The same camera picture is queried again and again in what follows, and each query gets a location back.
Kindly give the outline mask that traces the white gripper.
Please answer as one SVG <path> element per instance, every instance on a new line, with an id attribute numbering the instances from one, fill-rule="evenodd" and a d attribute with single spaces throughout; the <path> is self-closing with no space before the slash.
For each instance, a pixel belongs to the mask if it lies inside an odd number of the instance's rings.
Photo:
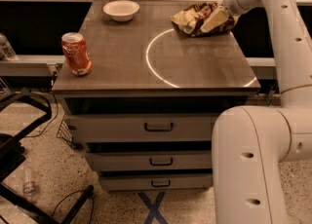
<path id="1" fill-rule="evenodd" d="M 225 9 L 221 6 L 214 9 L 200 27 L 202 32 L 211 32 L 216 27 L 226 23 L 228 21 L 228 14 L 231 16 L 239 16 L 244 12 L 244 9 L 239 5 L 238 0 L 223 0 L 222 4 Z"/>

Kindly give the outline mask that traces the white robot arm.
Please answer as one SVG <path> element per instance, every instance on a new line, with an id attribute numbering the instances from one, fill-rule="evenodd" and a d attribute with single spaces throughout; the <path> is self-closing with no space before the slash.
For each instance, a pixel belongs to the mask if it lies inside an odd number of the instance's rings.
<path id="1" fill-rule="evenodd" d="M 264 9 L 280 93 L 278 106 L 243 105 L 212 133 L 216 224 L 290 224 L 279 164 L 312 155 L 312 39 L 296 0 L 223 0 L 232 16 Z"/>

